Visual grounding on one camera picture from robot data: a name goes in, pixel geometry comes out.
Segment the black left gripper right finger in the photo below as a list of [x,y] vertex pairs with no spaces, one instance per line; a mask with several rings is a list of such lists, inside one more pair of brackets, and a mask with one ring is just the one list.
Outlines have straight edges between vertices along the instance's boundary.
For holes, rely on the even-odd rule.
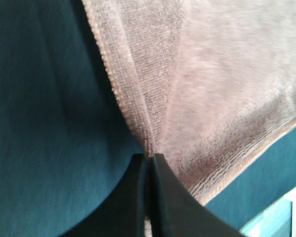
[[154,237],[243,236],[190,195],[162,154],[150,161],[150,222]]

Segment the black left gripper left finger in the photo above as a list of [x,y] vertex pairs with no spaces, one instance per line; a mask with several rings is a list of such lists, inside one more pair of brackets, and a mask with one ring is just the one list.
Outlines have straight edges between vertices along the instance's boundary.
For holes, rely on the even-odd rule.
[[90,215],[63,237],[143,237],[147,161],[142,154],[131,162],[117,186]]

